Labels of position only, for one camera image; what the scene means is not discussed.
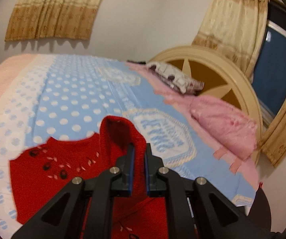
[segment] bed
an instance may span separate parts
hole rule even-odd
[[[206,83],[202,94],[219,97],[256,120],[259,139],[262,118],[257,97],[232,62],[197,46],[172,48],[152,61],[169,62],[197,75]],[[259,153],[240,164],[238,160],[237,168],[231,152],[215,158],[219,142],[182,109],[164,103],[156,92],[160,84],[153,78],[140,65],[93,56],[24,54],[0,65],[0,237],[10,238],[21,226],[8,161],[50,136],[59,140],[91,136],[106,115],[131,120],[151,142],[153,153],[181,176],[204,176],[235,205],[251,206],[258,188]],[[146,121],[161,127],[167,139],[153,136]]]

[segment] star design on headboard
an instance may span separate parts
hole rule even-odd
[[[190,61],[188,58],[184,58],[183,68],[182,72],[190,77],[192,77],[192,72],[190,68]],[[232,90],[232,87],[230,84],[220,85],[217,87],[213,87],[203,93],[202,95],[211,95],[216,98],[223,98],[227,93],[229,93]]]

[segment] pink pillow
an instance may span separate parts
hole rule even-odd
[[[255,120],[233,105],[201,95],[193,99],[190,112],[206,131],[242,160],[257,148]]]

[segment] headboard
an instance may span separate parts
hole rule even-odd
[[[200,46],[167,49],[150,61],[170,63],[205,83],[200,94],[212,95],[234,105],[256,120],[256,137],[262,135],[263,120],[257,96],[245,75],[226,57]],[[257,164],[259,151],[252,154]]]

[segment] dark blue window pane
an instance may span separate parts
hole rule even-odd
[[[252,85],[258,99],[276,115],[286,99],[286,38],[269,27]]]

